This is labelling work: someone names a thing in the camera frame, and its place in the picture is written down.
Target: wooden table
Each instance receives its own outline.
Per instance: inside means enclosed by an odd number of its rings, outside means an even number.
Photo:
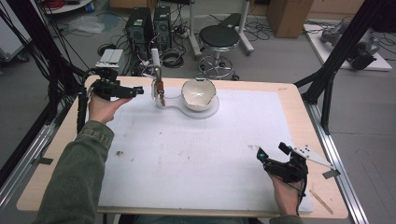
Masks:
[[[97,77],[90,77],[87,85],[91,84]],[[149,86],[150,78],[146,77],[119,77],[122,86]],[[165,78],[166,88],[181,88],[186,79]],[[324,156],[321,144],[315,129],[309,118],[304,102],[297,88],[292,84],[263,83],[263,82],[233,82],[213,80],[218,90],[245,90],[245,91],[271,91],[276,92],[282,104],[286,121],[289,125],[292,141],[295,146],[309,145]],[[20,197],[17,207],[22,211],[37,211],[41,203],[46,186],[50,181],[54,167],[59,160],[64,147],[72,141],[76,135],[76,117],[78,102],[74,102],[67,114],[62,126],[54,137],[44,157],[53,159],[51,165],[39,164],[30,182]],[[325,179],[322,174],[328,168],[318,165],[312,161],[307,162],[309,167],[308,186],[306,194],[310,194],[314,212],[302,214],[302,217],[319,218],[346,218],[348,215],[343,197],[336,185],[335,180]],[[100,213],[131,213],[131,214],[168,214],[189,216],[234,216],[234,217],[273,217],[275,213],[260,211],[203,211],[183,209],[150,209],[150,208],[109,208],[99,207]]]

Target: caster wheel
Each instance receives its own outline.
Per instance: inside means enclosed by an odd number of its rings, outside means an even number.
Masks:
[[[233,75],[233,81],[239,81],[239,76],[238,75]]]

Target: desk leg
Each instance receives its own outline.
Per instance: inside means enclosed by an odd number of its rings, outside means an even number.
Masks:
[[[189,40],[191,42],[192,49],[194,50],[195,59],[198,59],[202,56],[202,52],[198,46],[197,39],[194,34],[194,0],[190,0],[190,30],[187,31],[189,35]]]
[[[247,21],[249,3],[250,3],[250,0],[244,0],[244,4],[242,5],[242,13],[241,13],[242,18],[241,18],[241,21],[239,22],[239,28],[238,28],[238,34],[241,38],[242,44],[247,49],[247,55],[250,55],[250,53],[254,51],[254,48],[251,46],[250,42],[248,41],[247,37],[244,34],[245,22]]]

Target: white bowl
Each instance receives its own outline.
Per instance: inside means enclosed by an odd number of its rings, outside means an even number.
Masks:
[[[213,105],[216,87],[209,79],[193,78],[184,83],[181,95],[186,107],[194,111],[204,111]]]

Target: black stool seat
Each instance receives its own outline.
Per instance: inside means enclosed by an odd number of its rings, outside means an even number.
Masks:
[[[239,34],[233,28],[222,25],[206,26],[199,33],[203,44],[211,48],[230,48],[238,43]]]

